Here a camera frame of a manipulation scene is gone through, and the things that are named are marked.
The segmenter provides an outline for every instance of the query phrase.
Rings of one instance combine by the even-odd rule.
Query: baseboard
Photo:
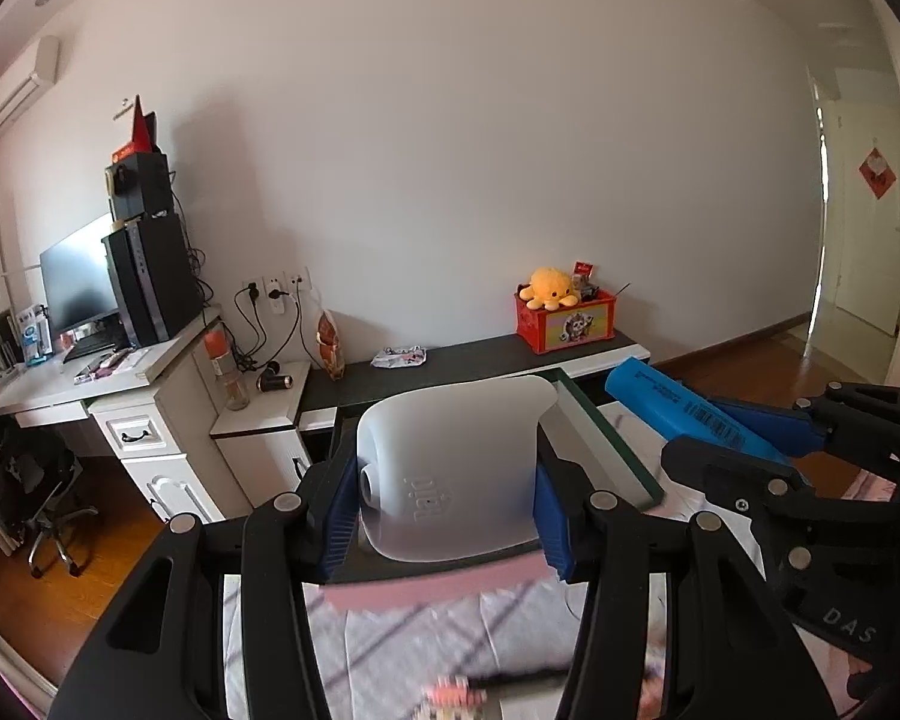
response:
[[[30,704],[31,710],[43,717],[50,711],[56,696],[56,686],[31,666],[0,635],[0,673],[19,695]]]
[[[714,346],[706,346],[706,348],[697,349],[695,352],[682,354],[679,357],[672,357],[663,362],[655,362],[653,367],[662,370],[664,373],[668,373],[673,368],[684,367],[684,365],[692,365],[695,362],[701,362],[702,360],[730,351],[730,349],[733,349],[736,346],[742,346],[745,343],[752,343],[753,341],[763,341],[764,338],[773,338],[773,336],[784,333],[793,327],[799,327],[799,325],[804,324],[804,322],[810,322],[811,316],[813,316],[813,314],[809,311],[804,314],[797,314],[795,317],[784,319],[783,322],[778,322],[769,327],[754,330],[754,332],[747,333],[745,336],[738,336],[737,338],[731,338],[729,341],[715,343]]]

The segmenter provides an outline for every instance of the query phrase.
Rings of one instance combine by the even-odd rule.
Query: black computer tower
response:
[[[141,214],[173,213],[173,189],[165,154],[138,151],[106,169],[115,221]]]
[[[110,272],[110,283],[120,308],[120,322],[127,332],[127,338],[137,348],[153,346],[159,341],[154,330],[154,321],[146,307],[143,287],[137,278],[130,251],[130,236],[127,230],[117,230],[103,239],[106,247],[106,266]]]
[[[104,240],[121,319],[137,346],[170,341],[197,317],[203,295],[176,214],[130,220]]]

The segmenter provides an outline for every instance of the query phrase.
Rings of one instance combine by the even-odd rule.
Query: drawer handle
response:
[[[122,443],[136,443],[141,442],[147,436],[149,436],[149,430],[144,430],[139,436],[128,436],[126,433],[120,433],[120,441]]]
[[[159,506],[161,509],[163,509],[165,517],[161,517],[160,512],[156,511],[157,506]],[[169,522],[170,519],[172,519],[172,517],[173,517],[170,514],[170,510],[167,508],[167,504],[165,504],[163,501],[158,501],[156,498],[151,498],[151,509],[153,509],[154,512],[156,512],[156,515],[158,517],[160,517],[160,519],[162,519],[164,522]]]

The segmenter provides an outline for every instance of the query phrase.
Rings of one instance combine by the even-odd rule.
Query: office chair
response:
[[[47,538],[55,543],[72,576],[82,570],[60,539],[60,529],[98,511],[92,506],[59,511],[81,472],[79,461],[58,435],[42,428],[23,430],[12,418],[0,418],[0,528],[17,542],[35,533],[28,560],[35,579],[43,576],[36,553]],[[25,479],[37,481],[25,484]]]
[[[36,553],[40,548],[40,544],[47,538],[52,539],[53,543],[55,543],[56,552],[58,552],[60,560],[66,563],[70,576],[78,577],[83,570],[82,566],[77,565],[77,562],[67,551],[66,545],[60,538],[60,529],[78,517],[96,517],[100,513],[93,506],[84,506],[74,509],[72,512],[58,512],[60,502],[73,489],[74,483],[77,482],[77,478],[83,472],[83,466],[80,465],[77,457],[69,449],[63,451],[61,459],[62,465],[58,466],[58,483],[56,483],[53,492],[50,493],[47,500],[34,513],[34,516],[26,522],[26,526],[32,531],[36,531],[34,545],[31,546],[29,557],[26,559],[26,564],[29,565],[31,576],[34,579],[40,579],[43,576],[43,571],[36,565]]]

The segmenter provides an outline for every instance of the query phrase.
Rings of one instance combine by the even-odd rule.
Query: white plastic container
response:
[[[536,429],[556,402],[550,382],[518,376],[417,389],[367,409],[357,462],[373,547],[435,562],[536,538]]]

